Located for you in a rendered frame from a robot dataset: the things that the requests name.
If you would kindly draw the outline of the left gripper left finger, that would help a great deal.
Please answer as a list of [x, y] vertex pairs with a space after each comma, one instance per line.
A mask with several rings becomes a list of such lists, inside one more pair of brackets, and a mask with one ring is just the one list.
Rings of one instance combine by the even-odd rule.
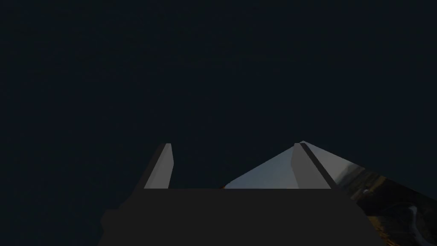
[[135, 189], [167, 189], [174, 167], [172, 145], [158, 146]]

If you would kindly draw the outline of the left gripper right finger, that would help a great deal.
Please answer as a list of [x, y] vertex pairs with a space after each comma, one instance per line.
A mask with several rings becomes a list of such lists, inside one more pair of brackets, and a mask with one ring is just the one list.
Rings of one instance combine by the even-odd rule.
[[336, 182], [306, 143], [295, 143], [291, 167], [299, 189], [337, 189]]

